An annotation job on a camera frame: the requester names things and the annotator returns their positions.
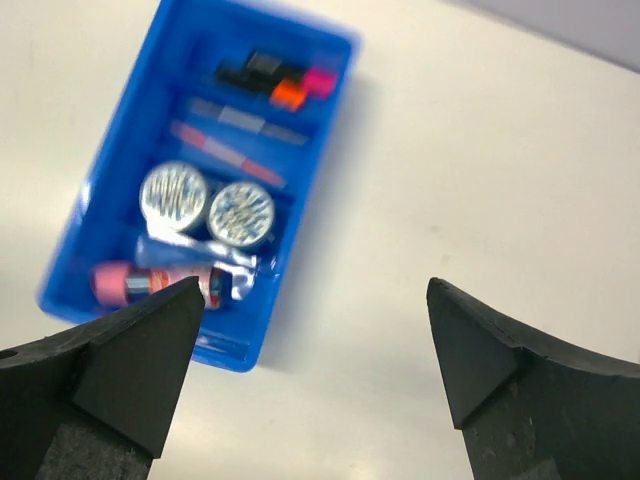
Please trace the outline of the orange thin pen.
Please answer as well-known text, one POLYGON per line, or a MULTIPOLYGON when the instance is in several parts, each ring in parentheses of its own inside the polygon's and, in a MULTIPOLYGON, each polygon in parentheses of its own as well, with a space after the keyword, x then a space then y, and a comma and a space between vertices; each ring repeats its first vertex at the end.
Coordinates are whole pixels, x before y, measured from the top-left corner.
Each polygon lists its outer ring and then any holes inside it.
POLYGON ((286 185, 286 181, 280 175, 195 127, 181 121, 173 121, 170 130, 183 143, 191 145, 248 175, 279 188, 283 188, 286 185))

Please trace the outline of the pink capped black highlighter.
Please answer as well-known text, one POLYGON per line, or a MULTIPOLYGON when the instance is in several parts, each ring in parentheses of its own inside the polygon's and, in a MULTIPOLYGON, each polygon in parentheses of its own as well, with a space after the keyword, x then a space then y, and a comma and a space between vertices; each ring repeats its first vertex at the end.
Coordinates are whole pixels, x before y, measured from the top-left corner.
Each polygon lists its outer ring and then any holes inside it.
POLYGON ((332 71, 291 62, 262 50, 253 50, 248 55, 243 70, 271 83, 290 80, 311 96, 320 99, 326 99, 334 92, 339 79, 338 74, 332 71))

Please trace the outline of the orange capped black highlighter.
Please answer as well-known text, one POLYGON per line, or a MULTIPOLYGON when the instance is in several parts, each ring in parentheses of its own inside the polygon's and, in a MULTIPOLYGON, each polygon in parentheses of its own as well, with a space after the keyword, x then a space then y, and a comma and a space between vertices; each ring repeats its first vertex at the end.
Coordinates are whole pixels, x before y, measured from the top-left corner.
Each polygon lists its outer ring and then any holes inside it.
POLYGON ((236 70, 221 65, 216 69, 214 78, 226 85, 267 97, 271 104, 291 112, 299 110, 309 95, 299 82, 290 77, 267 75, 256 70, 236 70))

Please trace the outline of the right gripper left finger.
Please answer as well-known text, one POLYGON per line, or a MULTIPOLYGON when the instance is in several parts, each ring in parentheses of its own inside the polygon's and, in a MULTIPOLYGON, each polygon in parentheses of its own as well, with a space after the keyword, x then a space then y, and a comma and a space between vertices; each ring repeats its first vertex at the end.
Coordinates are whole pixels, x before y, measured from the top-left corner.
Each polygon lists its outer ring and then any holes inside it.
POLYGON ((147 478, 162 455, 203 312, 189 277, 2 350, 2 478, 147 478))

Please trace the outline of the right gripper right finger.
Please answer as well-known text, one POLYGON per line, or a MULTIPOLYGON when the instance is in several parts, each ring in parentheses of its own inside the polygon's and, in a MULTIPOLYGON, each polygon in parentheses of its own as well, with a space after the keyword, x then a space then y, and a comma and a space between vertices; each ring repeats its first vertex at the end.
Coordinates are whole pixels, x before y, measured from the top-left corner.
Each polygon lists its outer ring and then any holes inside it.
POLYGON ((638 364, 553 337, 439 278, 426 300, 474 478, 638 478, 638 364))

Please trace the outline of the blue tape roll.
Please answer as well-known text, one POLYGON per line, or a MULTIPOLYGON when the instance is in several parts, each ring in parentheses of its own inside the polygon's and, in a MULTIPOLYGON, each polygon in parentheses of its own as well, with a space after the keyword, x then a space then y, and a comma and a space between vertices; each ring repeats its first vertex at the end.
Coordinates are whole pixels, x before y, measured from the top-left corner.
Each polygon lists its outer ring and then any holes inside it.
POLYGON ((275 203, 260 185, 239 181, 213 198, 207 227, 217 240, 240 250, 252 250, 269 236, 276 218, 275 203))
POLYGON ((211 189, 195 167, 169 161, 151 169, 139 190, 139 206, 148 226, 189 232, 204 219, 211 189))

